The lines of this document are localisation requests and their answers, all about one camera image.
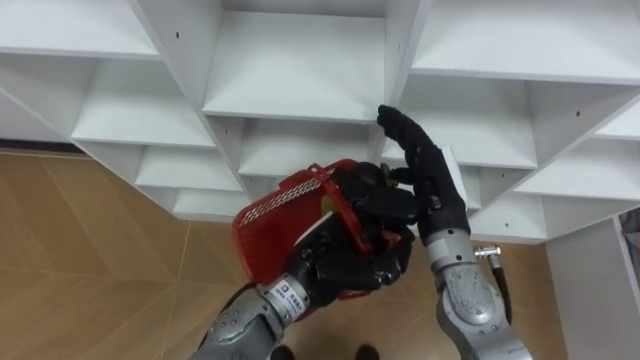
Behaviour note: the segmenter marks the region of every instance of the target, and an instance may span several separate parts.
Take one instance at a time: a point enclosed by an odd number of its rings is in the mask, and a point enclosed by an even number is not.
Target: white shelf
[[[460,165],[537,166],[524,82],[411,76],[400,109],[451,146]],[[383,157],[404,152],[387,139]]]
[[[435,0],[412,71],[640,84],[633,0]]]
[[[467,195],[466,203],[467,209],[479,210],[482,208],[482,201],[480,198],[480,172],[479,169],[461,166],[460,174],[462,176],[462,183]]]
[[[149,146],[140,162],[136,185],[241,191],[215,150]]]
[[[127,0],[0,1],[0,52],[159,59]]]
[[[547,240],[542,198],[508,194],[469,222],[475,240],[500,240],[537,244]]]
[[[587,140],[515,191],[557,196],[640,200],[640,155],[633,142]]]
[[[164,64],[105,60],[95,72],[72,138],[213,148]]]
[[[189,220],[231,221],[249,200],[242,192],[180,189],[173,213]]]
[[[317,163],[367,160],[368,128],[337,123],[248,120],[238,172],[288,176]]]
[[[610,123],[596,131],[596,137],[640,141],[640,104],[635,104]]]
[[[225,12],[203,111],[371,122],[384,31],[383,19]]]

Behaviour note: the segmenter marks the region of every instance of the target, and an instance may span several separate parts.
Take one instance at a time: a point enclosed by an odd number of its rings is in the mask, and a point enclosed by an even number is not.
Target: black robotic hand
[[[340,214],[327,213],[296,243],[285,266],[309,295],[310,308],[327,306],[343,291],[373,291],[394,283],[407,269],[419,204],[413,195],[390,187],[382,170],[359,163],[337,169],[332,180],[351,205],[370,245],[362,253]]]
[[[420,125],[395,108],[380,105],[377,122],[385,135],[405,152],[408,168],[394,169],[390,176],[413,185],[420,202],[420,237],[426,239],[447,229],[461,229],[470,234],[466,205],[456,190],[442,151]]]

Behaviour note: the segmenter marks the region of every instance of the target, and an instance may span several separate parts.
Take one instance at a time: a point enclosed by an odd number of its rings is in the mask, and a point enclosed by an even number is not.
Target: black cable
[[[504,269],[502,267],[492,268],[491,272],[496,279],[502,298],[504,299],[504,312],[507,317],[507,322],[511,325],[512,309],[511,309],[511,295],[509,294],[509,286],[507,286],[507,278],[504,275]]]

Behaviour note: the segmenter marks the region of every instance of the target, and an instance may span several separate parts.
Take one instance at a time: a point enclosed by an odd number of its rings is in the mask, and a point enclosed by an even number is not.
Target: label sticker
[[[291,321],[295,321],[307,310],[304,301],[300,295],[291,288],[287,280],[282,279],[278,281],[276,286],[269,290],[269,292],[276,300],[280,301],[285,311],[291,317]]]

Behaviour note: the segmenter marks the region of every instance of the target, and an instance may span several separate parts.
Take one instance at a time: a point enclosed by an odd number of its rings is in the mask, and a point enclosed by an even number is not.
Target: basket mesh
[[[334,169],[328,169],[327,174],[331,174],[333,173],[333,171]],[[322,183],[317,178],[311,178],[299,185],[292,187],[291,189],[283,191],[281,194],[278,194],[278,196],[267,201],[266,203],[260,204],[259,206],[256,206],[255,208],[249,210],[242,218],[242,221],[240,221],[240,227],[250,224],[252,221],[268,213],[269,211],[319,188],[320,185],[322,185]]]

